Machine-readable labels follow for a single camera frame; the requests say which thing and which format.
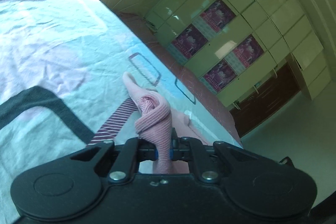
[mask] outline floor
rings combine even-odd
[[[336,190],[336,83],[310,101],[299,92],[263,124],[245,135],[245,149],[279,161],[289,156],[313,177],[317,205]]]

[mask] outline bed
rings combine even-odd
[[[121,18],[132,25],[134,17]],[[183,68],[174,75],[159,60],[165,52],[155,55],[99,0],[0,0],[0,20],[1,224],[18,217],[9,192],[18,174],[92,144],[102,124],[127,105],[126,71],[188,115],[208,142],[240,146],[232,124],[225,129],[207,110],[212,106],[200,103],[202,88],[193,93],[196,87],[183,84],[192,76]],[[138,117],[134,110],[116,143],[136,136]]]

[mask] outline wooden door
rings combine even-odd
[[[240,137],[273,115],[300,91],[287,63],[277,71],[277,75],[278,78],[272,77],[258,87],[259,94],[254,92],[240,102],[240,110],[234,108],[230,111]]]

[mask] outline metal screw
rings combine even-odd
[[[225,142],[223,142],[223,141],[215,141],[214,143],[215,144],[225,144]]]
[[[168,183],[169,183],[169,181],[168,181],[168,180],[166,180],[166,179],[162,179],[162,180],[160,180],[160,183],[161,183],[161,184],[168,184]]]
[[[122,180],[126,177],[126,174],[124,172],[121,171],[115,171],[110,173],[110,179],[112,180]]]
[[[214,171],[206,171],[202,174],[202,178],[206,180],[214,180],[218,178],[218,174]]]

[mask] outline red striped fabric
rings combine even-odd
[[[133,112],[138,108],[131,98],[126,99],[117,110],[106,120],[106,122],[99,128],[93,139],[88,145],[94,145],[98,142],[113,140],[122,126],[127,122]]]

